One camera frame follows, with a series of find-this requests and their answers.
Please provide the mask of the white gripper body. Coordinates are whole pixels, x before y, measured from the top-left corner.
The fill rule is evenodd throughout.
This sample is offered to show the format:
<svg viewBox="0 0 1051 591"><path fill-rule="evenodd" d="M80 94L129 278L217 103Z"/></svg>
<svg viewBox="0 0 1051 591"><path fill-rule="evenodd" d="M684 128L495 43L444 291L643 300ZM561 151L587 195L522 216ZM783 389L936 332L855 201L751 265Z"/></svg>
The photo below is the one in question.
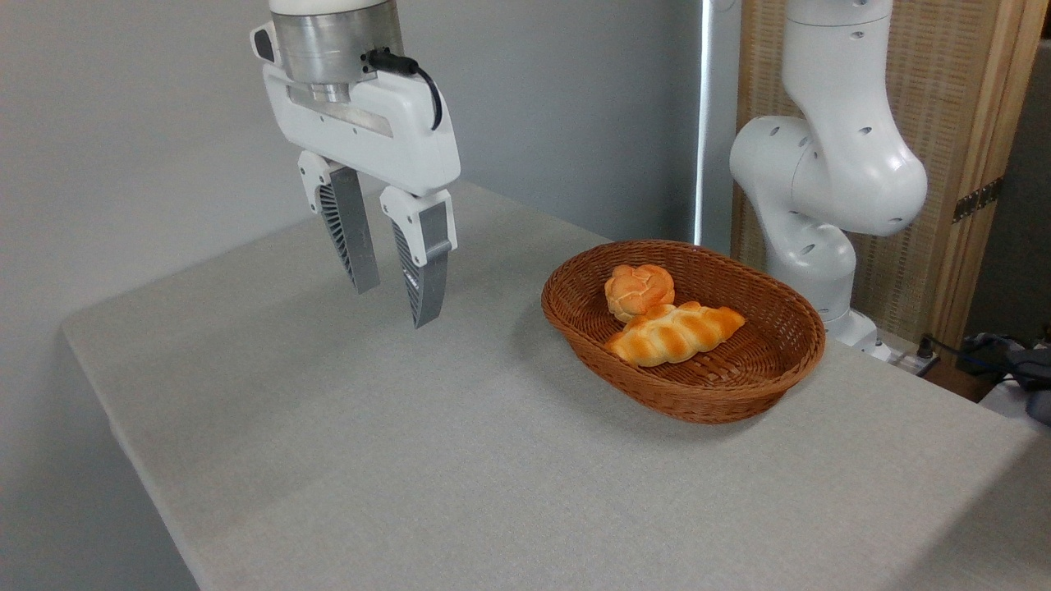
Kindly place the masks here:
<svg viewBox="0 0 1051 591"><path fill-rule="evenodd" d="M444 190L461 175L451 118L435 126L431 87L417 77L379 72L345 103L314 100L274 65L262 68L279 130L301 149L413 195Z"/></svg>

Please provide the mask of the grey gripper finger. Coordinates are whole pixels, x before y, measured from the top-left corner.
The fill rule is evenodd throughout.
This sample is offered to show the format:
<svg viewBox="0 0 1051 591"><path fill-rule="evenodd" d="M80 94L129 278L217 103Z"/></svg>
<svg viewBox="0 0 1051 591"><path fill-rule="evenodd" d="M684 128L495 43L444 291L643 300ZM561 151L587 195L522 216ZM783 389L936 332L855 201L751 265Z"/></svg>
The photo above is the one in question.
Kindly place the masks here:
<svg viewBox="0 0 1051 591"><path fill-rule="evenodd" d="M380 279L357 171L308 150L297 166L311 212L322 217L346 274L357 293L371 291Z"/></svg>
<svg viewBox="0 0 1051 591"><path fill-rule="evenodd" d="M411 195L395 186L380 193L391 220L414 327L442 313L447 262L457 249L457 228L449 190Z"/></svg>

